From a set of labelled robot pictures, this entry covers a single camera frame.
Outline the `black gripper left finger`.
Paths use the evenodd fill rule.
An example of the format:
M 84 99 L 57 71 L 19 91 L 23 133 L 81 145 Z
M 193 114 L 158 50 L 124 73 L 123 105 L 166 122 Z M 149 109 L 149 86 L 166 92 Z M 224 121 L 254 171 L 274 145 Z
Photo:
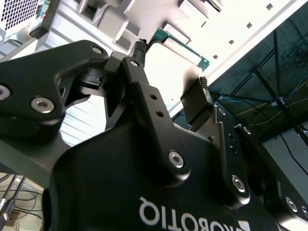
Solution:
M 49 185 L 56 161 L 68 150 L 60 127 L 66 110 L 91 95 L 105 99 L 107 129 L 133 120 L 145 132 L 151 148 L 146 162 L 168 185 L 190 175 L 184 148 L 157 88 L 144 72 L 145 40 L 131 55 L 82 40 L 6 61 L 0 65 L 0 154 L 2 163 L 41 186 Z

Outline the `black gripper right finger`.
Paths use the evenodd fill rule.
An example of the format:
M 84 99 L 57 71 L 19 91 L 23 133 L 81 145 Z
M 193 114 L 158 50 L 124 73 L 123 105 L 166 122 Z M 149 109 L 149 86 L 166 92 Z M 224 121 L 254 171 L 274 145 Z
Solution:
M 262 197 L 275 218 L 307 218 L 308 205 L 260 140 L 243 124 L 233 126 L 214 105 L 205 77 L 197 78 L 181 96 L 186 122 L 212 144 L 214 195 L 230 207 Z

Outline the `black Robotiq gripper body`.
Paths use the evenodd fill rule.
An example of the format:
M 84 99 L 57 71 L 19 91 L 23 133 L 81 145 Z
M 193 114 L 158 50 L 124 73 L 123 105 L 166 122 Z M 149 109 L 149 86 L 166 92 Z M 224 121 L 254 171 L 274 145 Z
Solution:
M 155 164 L 154 149 L 136 122 L 108 130 L 63 154 L 43 197 L 49 231 L 277 231 L 252 195 L 225 205 L 211 163 L 210 142 L 177 129 L 189 178 L 177 187 Z

